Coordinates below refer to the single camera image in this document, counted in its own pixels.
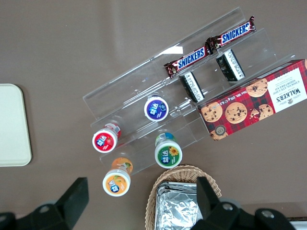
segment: clear acrylic shelf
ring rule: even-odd
[[[125,156],[132,161],[132,174],[135,174],[155,163],[154,141],[160,133],[172,133],[182,149],[209,136],[197,111],[197,105],[235,87],[227,82],[219,69],[215,60],[219,52],[231,48],[235,53],[246,75],[236,84],[254,78],[291,58],[288,56],[277,60],[266,31],[257,28],[255,18],[256,32],[226,45],[219,52],[169,78],[164,64],[198,49],[208,37],[230,30],[245,20],[242,10],[236,8],[172,46],[181,47],[183,53],[169,54],[169,49],[166,49],[84,96],[85,103],[96,118],[91,124],[94,132],[110,122],[117,123],[121,128],[117,147],[111,153],[101,154],[101,162],[109,167],[115,158]],[[193,72],[205,95],[205,99],[198,104],[188,98],[179,81],[179,76],[187,72]],[[117,92],[120,92],[121,99],[114,101]],[[152,122],[145,117],[144,105],[151,95],[159,95],[167,101],[170,112],[165,120]]]

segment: fruit label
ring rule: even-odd
[[[127,189],[127,182],[126,180],[121,177],[120,175],[110,176],[106,180],[106,188],[109,192],[114,194],[122,194]]]
[[[159,150],[158,159],[165,166],[173,166],[179,161],[179,150],[173,146],[165,146]]]
[[[166,105],[160,100],[153,100],[147,106],[147,114],[149,117],[155,120],[159,120],[166,116],[167,107]]]
[[[114,145],[114,139],[108,133],[99,133],[95,137],[95,145],[101,151],[109,151]]]

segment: cookie box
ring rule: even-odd
[[[307,60],[292,60],[198,107],[220,140],[307,98]]]

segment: snickers logo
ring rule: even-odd
[[[206,54],[205,47],[202,47],[198,50],[195,50],[193,53],[190,53],[186,55],[185,57],[182,57],[181,59],[177,61],[178,71],[204,58],[205,54]]]
[[[249,32],[250,26],[251,26],[250,22],[247,22],[232,31],[222,34],[221,45],[223,46],[226,43],[231,42],[232,40],[247,34]]]

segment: candy bar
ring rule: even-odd
[[[210,52],[210,49],[208,48],[207,44],[192,53],[189,53],[188,55],[183,56],[177,61],[171,61],[164,65],[169,77],[173,77],[174,74],[184,70],[188,66],[193,65],[195,62],[207,57],[209,54],[212,54]]]
[[[212,52],[214,49],[217,50],[225,46],[229,42],[232,42],[254,31],[256,31],[256,28],[254,25],[254,16],[251,16],[250,19],[246,23],[241,24],[237,28],[231,31],[227,31],[221,35],[208,38],[207,44],[209,48],[211,49],[210,52]]]

